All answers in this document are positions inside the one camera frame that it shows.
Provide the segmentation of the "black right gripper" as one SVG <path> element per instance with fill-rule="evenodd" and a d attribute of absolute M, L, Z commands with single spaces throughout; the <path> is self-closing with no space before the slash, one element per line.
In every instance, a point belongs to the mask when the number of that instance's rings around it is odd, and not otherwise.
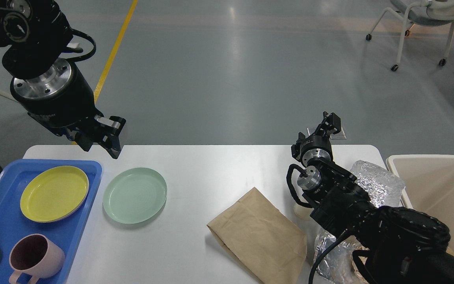
<path fill-rule="evenodd" d="M 292 157 L 303 166 L 309 166 L 310 160 L 322 158 L 333 161 L 333 151 L 329 136 L 337 135 L 342 131 L 341 118 L 334 112 L 323 112 L 323 120 L 316 128 L 316 135 L 313 128 L 306 128 L 306 131 L 299 132 L 298 138 L 291 146 Z"/>

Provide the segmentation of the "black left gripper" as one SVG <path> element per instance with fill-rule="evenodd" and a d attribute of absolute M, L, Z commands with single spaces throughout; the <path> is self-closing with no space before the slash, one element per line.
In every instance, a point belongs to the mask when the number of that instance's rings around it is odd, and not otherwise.
<path fill-rule="evenodd" d="M 101 116 L 92 88 L 74 61 L 59 58 L 36 78 L 13 78 L 10 92 L 31 118 L 54 135 L 66 136 L 86 152 L 97 144 L 113 159 L 119 158 L 127 121 L 119 116 Z M 94 131 L 85 131 L 82 123 L 90 119 L 94 119 Z"/>

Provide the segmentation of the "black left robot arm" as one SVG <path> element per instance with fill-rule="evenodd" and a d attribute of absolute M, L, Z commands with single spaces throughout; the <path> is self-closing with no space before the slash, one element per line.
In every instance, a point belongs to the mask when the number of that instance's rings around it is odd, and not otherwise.
<path fill-rule="evenodd" d="M 94 39 L 73 29 L 54 0 L 0 0 L 2 66 L 10 94 L 28 115 L 84 151 L 99 144 L 114 159 L 126 120 L 105 117 L 77 66 L 96 53 Z"/>

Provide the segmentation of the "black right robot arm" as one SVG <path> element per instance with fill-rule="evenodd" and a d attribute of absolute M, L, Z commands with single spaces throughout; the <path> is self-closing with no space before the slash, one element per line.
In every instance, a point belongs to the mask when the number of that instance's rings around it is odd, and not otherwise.
<path fill-rule="evenodd" d="M 286 175 L 290 194 L 336 238 L 315 259 L 308 282 L 322 260 L 353 236 L 365 248 L 352 252 L 353 262 L 370 284 L 454 284 L 449 228 L 414 209 L 375 207 L 356 176 L 333 160 L 329 139 L 341 129 L 339 116 L 324 112 L 313 133 L 299 133 L 291 147 L 298 164 L 290 164 Z"/>

